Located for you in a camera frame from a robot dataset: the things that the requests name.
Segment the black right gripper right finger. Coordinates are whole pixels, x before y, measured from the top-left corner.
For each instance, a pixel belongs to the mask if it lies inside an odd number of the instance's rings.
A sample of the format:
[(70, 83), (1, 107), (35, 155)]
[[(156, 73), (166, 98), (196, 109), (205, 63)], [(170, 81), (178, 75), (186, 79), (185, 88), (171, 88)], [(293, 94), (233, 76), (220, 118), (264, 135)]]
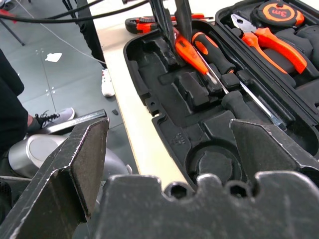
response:
[(273, 124), (232, 119), (241, 163), (252, 181), (261, 171), (295, 171), (319, 184), (319, 162)]

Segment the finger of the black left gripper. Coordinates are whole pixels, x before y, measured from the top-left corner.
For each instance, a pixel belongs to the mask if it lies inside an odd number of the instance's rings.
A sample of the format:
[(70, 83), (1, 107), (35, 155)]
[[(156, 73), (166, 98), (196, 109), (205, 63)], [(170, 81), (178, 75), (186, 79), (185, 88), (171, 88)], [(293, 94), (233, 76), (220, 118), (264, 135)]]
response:
[(192, 13), (189, 0), (175, 0), (176, 22), (180, 34), (191, 42), (192, 38)]
[(173, 26), (169, 10), (163, 6), (161, 0), (151, 0), (150, 5), (153, 11), (155, 20), (159, 26), (159, 29), (168, 40), (169, 46), (173, 53), (177, 63), (184, 64), (184, 55), (180, 55), (180, 49), (176, 50), (176, 40), (185, 40), (180, 32)]

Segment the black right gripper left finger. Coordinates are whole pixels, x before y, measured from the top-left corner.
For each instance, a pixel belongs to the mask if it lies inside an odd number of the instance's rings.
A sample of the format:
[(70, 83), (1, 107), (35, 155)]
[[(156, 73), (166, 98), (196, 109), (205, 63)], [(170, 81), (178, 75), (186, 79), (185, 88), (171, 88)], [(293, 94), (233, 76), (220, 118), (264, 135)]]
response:
[(70, 239), (91, 218), (103, 175), (107, 118), (74, 127), (0, 226), (2, 239)]

